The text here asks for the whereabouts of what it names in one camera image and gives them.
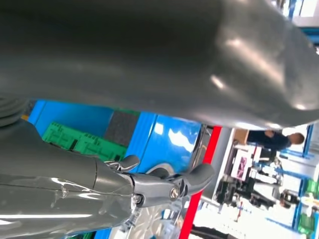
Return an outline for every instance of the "man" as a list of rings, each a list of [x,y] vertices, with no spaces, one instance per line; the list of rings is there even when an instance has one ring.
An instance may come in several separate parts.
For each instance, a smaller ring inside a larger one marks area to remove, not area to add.
[[[258,146],[274,151],[280,151],[290,147],[292,144],[302,144],[304,141],[305,137],[301,133],[284,136],[282,133],[272,130],[249,131],[247,138],[249,143],[256,143]]]

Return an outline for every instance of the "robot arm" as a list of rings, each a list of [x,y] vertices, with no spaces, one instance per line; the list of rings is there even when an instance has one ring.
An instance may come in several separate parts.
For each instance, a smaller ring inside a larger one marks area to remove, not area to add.
[[[171,203],[205,188],[214,175],[200,165],[161,179],[130,174],[135,156],[104,163],[42,142],[23,120],[0,128],[0,238],[62,238],[115,227],[137,207]]]
[[[318,57],[265,0],[2,0],[0,89],[256,129],[319,119]]]

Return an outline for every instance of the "red pole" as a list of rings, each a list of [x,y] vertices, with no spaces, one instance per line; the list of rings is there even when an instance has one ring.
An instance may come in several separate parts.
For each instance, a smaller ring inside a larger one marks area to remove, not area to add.
[[[221,131],[221,127],[214,126],[203,163],[212,163],[212,157],[214,156],[215,150],[216,149],[216,145],[218,141]],[[181,234],[179,235],[179,239],[188,239],[188,236],[190,234],[191,228],[193,227],[195,214],[197,211],[198,203],[200,202],[202,194],[203,192],[199,192],[191,196],[189,207],[186,212],[183,226],[181,227]]]

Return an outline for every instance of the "screw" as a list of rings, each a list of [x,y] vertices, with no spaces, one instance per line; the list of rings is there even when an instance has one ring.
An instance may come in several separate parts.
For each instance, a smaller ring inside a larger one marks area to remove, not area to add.
[[[140,195],[133,195],[133,202],[136,203],[136,204],[139,204],[140,202],[142,201],[142,197]]]
[[[179,189],[177,187],[172,188],[169,195],[172,199],[177,199],[179,195]]]

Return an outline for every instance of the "gray plastic cover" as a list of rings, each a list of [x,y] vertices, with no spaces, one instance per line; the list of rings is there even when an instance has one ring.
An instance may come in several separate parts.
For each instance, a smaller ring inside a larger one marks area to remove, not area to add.
[[[2,0],[0,93],[288,127],[319,118],[318,58],[265,0]]]

